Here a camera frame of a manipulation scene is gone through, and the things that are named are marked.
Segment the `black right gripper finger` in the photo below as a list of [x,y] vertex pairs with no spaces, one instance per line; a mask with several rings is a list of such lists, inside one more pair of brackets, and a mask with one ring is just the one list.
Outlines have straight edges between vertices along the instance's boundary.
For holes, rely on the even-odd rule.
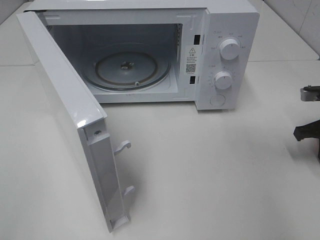
[[320,100],[320,86],[305,86],[300,89],[300,99],[303,102],[317,102]]
[[297,141],[303,139],[320,139],[320,122],[314,121],[302,126],[296,126],[293,132]]

